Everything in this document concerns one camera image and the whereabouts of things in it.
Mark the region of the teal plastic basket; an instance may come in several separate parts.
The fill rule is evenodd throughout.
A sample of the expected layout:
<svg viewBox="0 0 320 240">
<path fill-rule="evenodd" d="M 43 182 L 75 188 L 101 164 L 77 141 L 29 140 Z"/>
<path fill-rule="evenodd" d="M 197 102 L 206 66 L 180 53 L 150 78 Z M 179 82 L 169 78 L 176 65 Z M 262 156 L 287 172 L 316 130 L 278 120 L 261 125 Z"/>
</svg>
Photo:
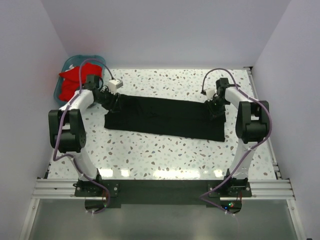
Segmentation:
<svg viewBox="0 0 320 240">
<path fill-rule="evenodd" d="M 57 84 L 53 93 L 53 97 L 57 104 L 62 107 L 74 95 L 76 89 L 80 86 L 79 69 L 80 65 L 86 59 L 97 59 L 97 61 L 89 61 L 84 64 L 81 69 L 81 81 L 86 82 L 87 75 L 103 76 L 103 64 L 106 60 L 99 55 L 74 55 L 70 57 L 63 65 L 61 72 L 58 74 Z"/>
</svg>

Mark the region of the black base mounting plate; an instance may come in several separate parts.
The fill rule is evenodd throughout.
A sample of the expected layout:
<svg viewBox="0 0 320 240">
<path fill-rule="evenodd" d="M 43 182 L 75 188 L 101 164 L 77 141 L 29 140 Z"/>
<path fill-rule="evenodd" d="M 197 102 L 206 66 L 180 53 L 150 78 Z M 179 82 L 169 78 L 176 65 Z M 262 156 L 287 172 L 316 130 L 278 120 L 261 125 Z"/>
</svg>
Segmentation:
<svg viewBox="0 0 320 240">
<path fill-rule="evenodd" d="M 75 197 L 85 198 L 87 210 L 101 210 L 104 206 L 122 205 L 203 205 L 204 199 L 227 211 L 238 211 L 242 198 L 252 197 L 247 179 L 231 178 L 224 185 L 221 180 L 98 180 L 77 181 L 73 184 Z"/>
</svg>

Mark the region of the aluminium frame rail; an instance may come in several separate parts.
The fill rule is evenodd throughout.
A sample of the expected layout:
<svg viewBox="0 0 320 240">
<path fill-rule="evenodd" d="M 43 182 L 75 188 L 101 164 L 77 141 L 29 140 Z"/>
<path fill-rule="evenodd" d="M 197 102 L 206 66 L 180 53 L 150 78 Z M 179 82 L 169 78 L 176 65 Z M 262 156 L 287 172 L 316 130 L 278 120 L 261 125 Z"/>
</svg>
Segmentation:
<svg viewBox="0 0 320 240">
<path fill-rule="evenodd" d="M 241 200 L 285 200 L 289 211 L 289 218 L 293 225 L 294 233 L 299 240 L 306 237 L 298 211 L 296 210 L 295 194 L 292 184 L 288 179 L 282 179 L 279 166 L 274 154 L 274 150 L 270 140 L 266 141 L 269 151 L 269 162 L 272 164 L 271 171 L 275 174 L 274 179 L 251 179 L 248 180 L 251 187 L 251 197 L 243 197 Z M 203 174 L 197 170 L 153 170 L 149 171 L 153 178 L 148 179 L 132 179 L 130 176 L 122 174 L 120 177 L 113 175 L 102 177 L 103 180 L 224 180 L 225 172 L 215 169 L 215 176 L 204 178 Z M 50 172 L 46 172 L 43 178 L 37 178 L 35 187 L 32 193 L 31 202 L 25 218 L 22 231 L 20 234 L 21 240 L 31 239 L 31 232 L 35 223 L 37 212 L 40 210 L 39 205 L 41 200 L 71 200 L 84 199 L 84 197 L 75 196 L 75 187 L 73 186 L 78 180 L 70 178 L 66 173 L 59 172 L 57 177 L 50 177 Z M 205 201 L 211 207 L 214 203 Z"/>
</svg>

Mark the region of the red t shirt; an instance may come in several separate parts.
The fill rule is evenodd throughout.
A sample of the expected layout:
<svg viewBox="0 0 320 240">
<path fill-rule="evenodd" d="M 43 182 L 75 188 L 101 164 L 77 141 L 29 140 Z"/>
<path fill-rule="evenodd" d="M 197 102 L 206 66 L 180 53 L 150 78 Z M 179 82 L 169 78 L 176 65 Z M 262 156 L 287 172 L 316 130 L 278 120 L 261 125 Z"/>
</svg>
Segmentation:
<svg viewBox="0 0 320 240">
<path fill-rule="evenodd" d="M 61 101 L 68 102 L 74 96 L 75 91 L 79 88 L 79 70 L 80 67 L 76 66 L 65 72 L 59 73 L 59 76 L 63 78 L 61 93 L 58 95 L 58 98 Z M 87 62 L 81 69 L 82 84 L 86 82 L 87 75 L 102 77 L 102 68 L 99 65 Z"/>
</svg>

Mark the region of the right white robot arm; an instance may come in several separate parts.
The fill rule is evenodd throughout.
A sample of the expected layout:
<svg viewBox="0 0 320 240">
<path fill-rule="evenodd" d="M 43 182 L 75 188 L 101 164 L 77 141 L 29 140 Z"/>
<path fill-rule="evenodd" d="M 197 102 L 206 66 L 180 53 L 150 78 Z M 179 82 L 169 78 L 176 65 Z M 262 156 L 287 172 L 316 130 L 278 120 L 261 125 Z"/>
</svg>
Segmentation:
<svg viewBox="0 0 320 240">
<path fill-rule="evenodd" d="M 229 83 L 227 78 L 220 78 L 215 84 L 216 89 L 202 90 L 201 93 L 207 98 L 205 104 L 213 118 L 222 116 L 226 105 L 233 105 L 237 109 L 235 133 L 238 145 L 224 180 L 201 197 L 221 193 L 237 197 L 249 184 L 249 168 L 255 150 L 270 137 L 272 120 L 269 103 L 250 97 L 238 84 Z"/>
</svg>

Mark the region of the black t shirt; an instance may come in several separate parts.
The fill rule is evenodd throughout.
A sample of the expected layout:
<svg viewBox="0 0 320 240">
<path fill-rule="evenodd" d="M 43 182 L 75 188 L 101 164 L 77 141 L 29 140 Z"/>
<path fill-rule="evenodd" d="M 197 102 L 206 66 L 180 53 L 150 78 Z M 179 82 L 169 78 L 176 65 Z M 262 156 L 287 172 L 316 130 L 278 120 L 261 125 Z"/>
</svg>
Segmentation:
<svg viewBox="0 0 320 240">
<path fill-rule="evenodd" d="M 226 117 L 213 117 L 206 102 L 120 95 L 104 116 L 109 130 L 225 141 Z"/>
</svg>

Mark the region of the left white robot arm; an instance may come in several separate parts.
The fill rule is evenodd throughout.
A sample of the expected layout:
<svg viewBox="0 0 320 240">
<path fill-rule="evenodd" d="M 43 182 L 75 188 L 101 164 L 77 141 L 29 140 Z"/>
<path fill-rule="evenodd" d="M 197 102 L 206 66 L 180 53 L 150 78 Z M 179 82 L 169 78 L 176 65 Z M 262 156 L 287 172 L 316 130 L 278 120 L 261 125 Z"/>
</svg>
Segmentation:
<svg viewBox="0 0 320 240">
<path fill-rule="evenodd" d="M 86 147 L 87 134 L 83 123 L 83 112 L 97 103 L 113 111 L 119 100 L 118 89 L 123 86 L 120 79 L 110 79 L 103 84 L 98 75 L 90 74 L 81 82 L 71 100 L 58 110 L 48 113 L 50 144 L 54 149 L 53 161 L 68 158 L 78 174 L 74 185 L 77 197 L 110 197 L 103 184 L 99 170 L 92 163 Z"/>
</svg>

